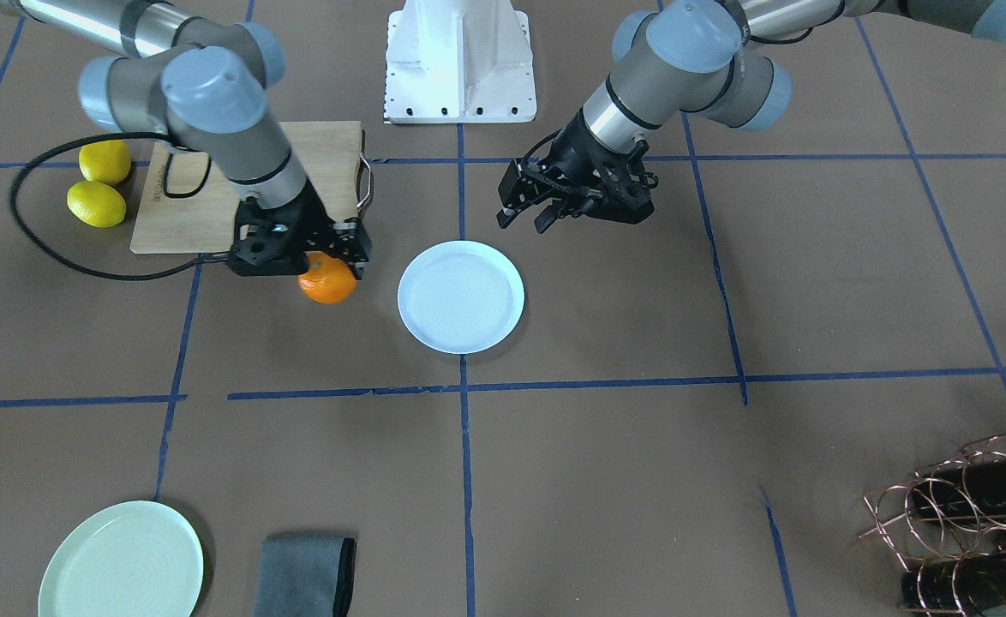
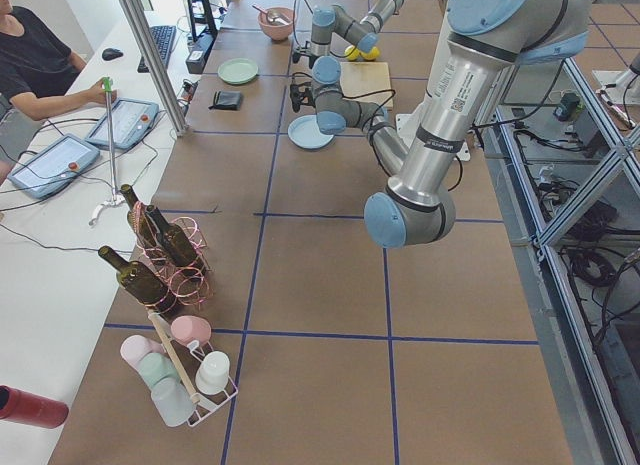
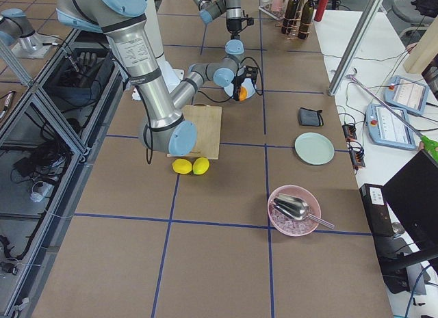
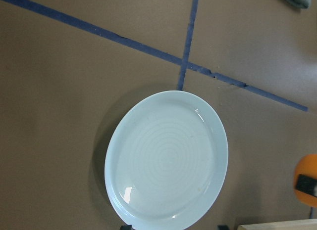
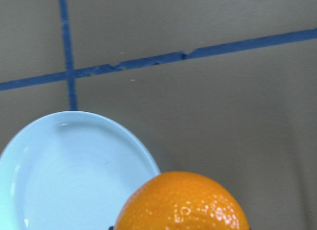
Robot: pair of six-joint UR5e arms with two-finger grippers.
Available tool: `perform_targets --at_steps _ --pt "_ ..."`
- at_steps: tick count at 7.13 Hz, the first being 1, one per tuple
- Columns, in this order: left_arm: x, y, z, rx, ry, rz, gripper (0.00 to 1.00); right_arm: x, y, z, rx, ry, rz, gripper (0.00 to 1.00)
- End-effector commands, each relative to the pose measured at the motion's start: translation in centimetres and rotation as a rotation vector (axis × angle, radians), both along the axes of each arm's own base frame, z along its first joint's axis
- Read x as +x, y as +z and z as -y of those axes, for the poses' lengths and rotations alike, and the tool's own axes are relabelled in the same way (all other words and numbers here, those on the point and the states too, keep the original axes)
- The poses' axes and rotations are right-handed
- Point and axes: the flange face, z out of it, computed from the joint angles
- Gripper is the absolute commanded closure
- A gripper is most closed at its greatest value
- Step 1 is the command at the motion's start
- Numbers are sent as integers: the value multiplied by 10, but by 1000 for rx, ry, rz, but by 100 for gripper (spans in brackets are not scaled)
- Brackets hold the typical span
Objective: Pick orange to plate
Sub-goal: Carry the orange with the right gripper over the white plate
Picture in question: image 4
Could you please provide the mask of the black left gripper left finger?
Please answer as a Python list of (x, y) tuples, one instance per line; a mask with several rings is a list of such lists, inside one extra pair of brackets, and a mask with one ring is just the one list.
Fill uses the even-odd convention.
[(124, 225), (120, 227), (120, 230), (131, 230), (131, 225)]

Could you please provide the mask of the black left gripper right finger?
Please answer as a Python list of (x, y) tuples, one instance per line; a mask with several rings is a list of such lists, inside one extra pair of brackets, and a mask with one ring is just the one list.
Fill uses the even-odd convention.
[(227, 225), (218, 225), (217, 229), (218, 230), (228, 230), (228, 226)]

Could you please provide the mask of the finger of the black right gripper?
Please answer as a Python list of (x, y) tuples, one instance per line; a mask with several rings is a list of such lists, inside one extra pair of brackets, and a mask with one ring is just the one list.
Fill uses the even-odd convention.
[(315, 178), (300, 174), (296, 182), (296, 190), (308, 195), (316, 195), (317, 180)]

